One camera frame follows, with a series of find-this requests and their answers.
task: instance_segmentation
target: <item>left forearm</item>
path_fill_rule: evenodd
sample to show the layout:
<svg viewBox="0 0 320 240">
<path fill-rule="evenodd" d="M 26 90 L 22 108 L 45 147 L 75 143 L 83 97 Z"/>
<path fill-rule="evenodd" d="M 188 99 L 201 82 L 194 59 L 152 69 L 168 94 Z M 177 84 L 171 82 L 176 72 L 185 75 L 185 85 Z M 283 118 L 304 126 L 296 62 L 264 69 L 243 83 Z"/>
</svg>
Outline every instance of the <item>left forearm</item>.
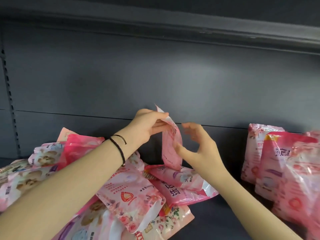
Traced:
<svg viewBox="0 0 320 240">
<path fill-rule="evenodd" d="M 127 141 L 125 145 L 120 137 L 113 137 L 127 159 L 140 144 L 126 128 L 117 134 Z M 103 142 L 10 206 L 0 216 L 1 239 L 53 238 L 122 162 L 117 147 L 110 140 Z"/>
</svg>

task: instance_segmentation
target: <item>hand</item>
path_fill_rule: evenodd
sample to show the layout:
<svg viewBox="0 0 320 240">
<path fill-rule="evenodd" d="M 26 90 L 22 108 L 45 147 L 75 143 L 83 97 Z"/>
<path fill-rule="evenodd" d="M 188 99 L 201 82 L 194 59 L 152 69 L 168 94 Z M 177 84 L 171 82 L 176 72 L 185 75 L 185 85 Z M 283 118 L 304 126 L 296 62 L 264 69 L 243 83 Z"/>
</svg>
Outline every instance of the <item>hand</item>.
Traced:
<svg viewBox="0 0 320 240">
<path fill-rule="evenodd" d="M 191 152 L 174 142 L 176 153 L 186 160 L 204 180 L 218 188 L 219 182 L 222 182 L 222 178 L 229 173 L 223 165 L 216 143 L 199 124 L 183 123 L 182 127 L 185 129 L 185 133 L 200 145 L 197 152 Z"/>
<path fill-rule="evenodd" d="M 140 109 L 127 128 L 134 133 L 134 136 L 142 145 L 149 141 L 150 136 L 171 128 L 171 125 L 161 120 L 168 116 L 169 113 Z"/>
</svg>

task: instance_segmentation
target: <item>right forearm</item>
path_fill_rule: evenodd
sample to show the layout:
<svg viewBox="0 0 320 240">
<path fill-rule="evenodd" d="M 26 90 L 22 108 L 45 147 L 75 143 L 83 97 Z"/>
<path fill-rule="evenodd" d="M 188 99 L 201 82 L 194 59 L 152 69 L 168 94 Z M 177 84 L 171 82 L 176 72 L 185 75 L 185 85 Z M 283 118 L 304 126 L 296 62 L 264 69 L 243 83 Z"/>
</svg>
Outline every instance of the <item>right forearm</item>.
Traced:
<svg viewBox="0 0 320 240">
<path fill-rule="evenodd" d="M 217 190 L 254 240 L 302 240 L 231 175 L 223 179 Z"/>
</svg>

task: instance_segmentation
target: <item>left hand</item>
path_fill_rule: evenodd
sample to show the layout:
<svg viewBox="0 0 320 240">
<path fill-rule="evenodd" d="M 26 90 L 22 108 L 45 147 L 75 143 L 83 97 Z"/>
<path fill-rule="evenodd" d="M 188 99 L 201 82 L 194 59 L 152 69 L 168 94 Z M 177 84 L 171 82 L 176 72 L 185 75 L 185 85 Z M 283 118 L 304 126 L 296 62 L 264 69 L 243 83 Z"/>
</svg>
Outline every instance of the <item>left hand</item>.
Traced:
<svg viewBox="0 0 320 240">
<path fill-rule="evenodd" d="M 150 136 L 169 130 L 171 125 L 162 121 L 169 113 L 156 112 L 150 109 L 140 109 L 131 123 L 126 127 L 133 133 L 141 145 L 149 141 Z"/>
</svg>

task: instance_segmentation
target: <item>right hand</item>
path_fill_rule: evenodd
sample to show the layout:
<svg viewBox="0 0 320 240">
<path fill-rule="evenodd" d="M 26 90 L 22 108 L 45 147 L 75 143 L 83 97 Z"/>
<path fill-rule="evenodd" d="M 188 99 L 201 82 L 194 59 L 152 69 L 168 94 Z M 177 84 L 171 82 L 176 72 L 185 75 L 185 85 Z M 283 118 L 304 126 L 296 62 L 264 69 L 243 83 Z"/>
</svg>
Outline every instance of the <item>right hand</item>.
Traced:
<svg viewBox="0 0 320 240">
<path fill-rule="evenodd" d="M 179 143 L 174 142 L 173 146 L 176 153 L 186 160 L 204 180 L 214 188 L 218 188 L 219 183 L 223 182 L 223 178 L 230 174 L 223 165 L 215 141 L 199 124 L 183 123 L 182 127 L 193 141 L 199 143 L 199 149 L 197 152 L 191 152 Z"/>
</svg>

